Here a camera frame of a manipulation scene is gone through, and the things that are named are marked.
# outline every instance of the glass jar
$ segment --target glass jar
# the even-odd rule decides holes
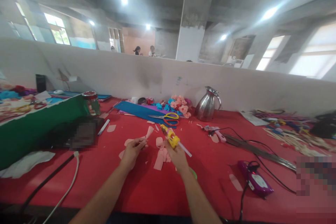
[[[90,115],[99,116],[100,105],[97,93],[95,91],[88,91],[83,93],[82,96],[86,100],[87,109],[89,110]]]

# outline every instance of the hand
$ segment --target hand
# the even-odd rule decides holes
[[[185,157],[186,154],[184,153],[184,150],[181,148],[181,146],[177,145],[175,149],[173,149],[170,146],[170,143],[168,142],[168,139],[166,138],[165,147],[167,148],[167,151],[169,153],[169,156],[175,165],[177,171],[183,175],[186,172],[189,172],[189,165],[187,162],[187,158]]]
[[[136,138],[132,142],[129,142],[119,166],[125,168],[127,171],[132,170],[140,151],[148,147],[146,142],[145,138]]]

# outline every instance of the person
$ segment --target person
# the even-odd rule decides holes
[[[133,52],[135,52],[135,55],[140,55],[140,46],[137,46],[135,50],[133,50]]]
[[[146,141],[144,138],[137,138],[127,144],[119,166],[69,224],[106,223],[117,202],[128,173],[134,167],[141,150],[147,147]],[[222,223],[191,173],[184,150],[179,145],[172,149],[168,140],[164,141],[164,145],[183,180],[193,223]]]
[[[148,53],[149,57],[155,57],[155,47],[153,45],[150,46],[150,51]]]

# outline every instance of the white partition wall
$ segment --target white partition wall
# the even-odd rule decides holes
[[[301,76],[226,68],[204,63],[89,50],[66,45],[1,38],[0,71],[9,81],[36,88],[35,74],[64,89],[60,71],[78,76],[71,91],[95,90],[119,98],[168,99],[184,95],[196,105],[204,86],[220,92],[222,109],[284,108],[304,116],[336,109],[336,83]]]

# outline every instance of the yellow glue gun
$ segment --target yellow glue gun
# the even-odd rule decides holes
[[[170,130],[166,125],[161,124],[160,127],[161,127],[163,134],[168,137],[170,146],[173,149],[175,149],[175,147],[179,144],[179,141],[180,141],[179,137],[176,136],[173,130]]]

